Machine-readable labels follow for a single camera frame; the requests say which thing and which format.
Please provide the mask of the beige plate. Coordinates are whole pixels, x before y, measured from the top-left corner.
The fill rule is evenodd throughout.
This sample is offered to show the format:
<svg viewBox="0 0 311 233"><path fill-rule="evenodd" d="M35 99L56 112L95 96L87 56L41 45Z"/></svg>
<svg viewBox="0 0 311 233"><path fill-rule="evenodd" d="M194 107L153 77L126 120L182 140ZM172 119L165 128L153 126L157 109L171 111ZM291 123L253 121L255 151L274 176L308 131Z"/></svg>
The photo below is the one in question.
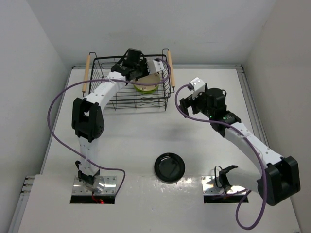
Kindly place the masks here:
<svg viewBox="0 0 311 233"><path fill-rule="evenodd" d="M154 73L138 79L137 81L135 81L135 84L151 86L151 85L159 85L158 83L160 81L161 81L160 75L158 73Z"/></svg>

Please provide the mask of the lime green plate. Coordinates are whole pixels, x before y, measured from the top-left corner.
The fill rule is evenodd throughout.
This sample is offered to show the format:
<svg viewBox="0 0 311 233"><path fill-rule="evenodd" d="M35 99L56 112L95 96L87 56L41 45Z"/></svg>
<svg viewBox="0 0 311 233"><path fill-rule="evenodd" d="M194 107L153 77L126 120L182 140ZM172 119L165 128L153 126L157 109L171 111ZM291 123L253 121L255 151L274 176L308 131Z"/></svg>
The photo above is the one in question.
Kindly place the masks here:
<svg viewBox="0 0 311 233"><path fill-rule="evenodd" d="M134 85L134 88L136 91L142 93L142 94L151 94L158 90L159 85L151 85L151 86L145 86L145 85Z"/></svg>

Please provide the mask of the black glossy plate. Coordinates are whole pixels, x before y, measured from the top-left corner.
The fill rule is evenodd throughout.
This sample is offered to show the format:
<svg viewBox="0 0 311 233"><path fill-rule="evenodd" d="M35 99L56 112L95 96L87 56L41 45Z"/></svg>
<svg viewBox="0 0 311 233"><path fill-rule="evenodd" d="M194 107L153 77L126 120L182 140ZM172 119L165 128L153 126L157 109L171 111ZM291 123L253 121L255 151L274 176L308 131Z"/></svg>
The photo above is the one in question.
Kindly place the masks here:
<svg viewBox="0 0 311 233"><path fill-rule="evenodd" d="M164 183L176 183L185 173L184 160L177 154L167 152L155 160L154 173Z"/></svg>

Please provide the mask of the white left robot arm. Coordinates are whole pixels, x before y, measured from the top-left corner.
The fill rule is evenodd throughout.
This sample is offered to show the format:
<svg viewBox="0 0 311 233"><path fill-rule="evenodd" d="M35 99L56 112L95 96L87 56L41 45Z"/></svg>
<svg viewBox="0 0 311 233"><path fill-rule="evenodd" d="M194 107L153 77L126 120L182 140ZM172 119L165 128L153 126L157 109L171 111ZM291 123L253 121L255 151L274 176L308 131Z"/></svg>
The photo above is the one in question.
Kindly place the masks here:
<svg viewBox="0 0 311 233"><path fill-rule="evenodd" d="M100 169L90 161L97 160L98 138L104 132L103 109L114 95L124 88L126 81L137 80L149 74L147 59L137 49L128 49L112 66L105 82L84 98L76 98L72 109L72 128L78 137L83 158L75 162L78 178L94 186Z"/></svg>

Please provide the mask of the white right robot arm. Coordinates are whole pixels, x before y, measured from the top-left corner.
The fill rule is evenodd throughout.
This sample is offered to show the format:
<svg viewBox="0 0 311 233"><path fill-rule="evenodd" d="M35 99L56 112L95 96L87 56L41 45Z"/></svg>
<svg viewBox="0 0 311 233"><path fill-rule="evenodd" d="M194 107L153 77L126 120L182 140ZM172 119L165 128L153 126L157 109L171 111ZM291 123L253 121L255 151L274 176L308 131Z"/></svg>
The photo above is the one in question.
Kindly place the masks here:
<svg viewBox="0 0 311 233"><path fill-rule="evenodd" d="M275 206L301 190L299 166L293 157L284 157L261 142L242 123L242 120L227 109L226 91L208 88L201 79L194 79L183 85L191 91L186 98L175 101L178 111L191 120L189 115L201 113L207 117L212 129L221 137L235 145L257 168L249 172L237 165L219 171L215 184L226 190L234 185L258 193L263 202Z"/></svg>

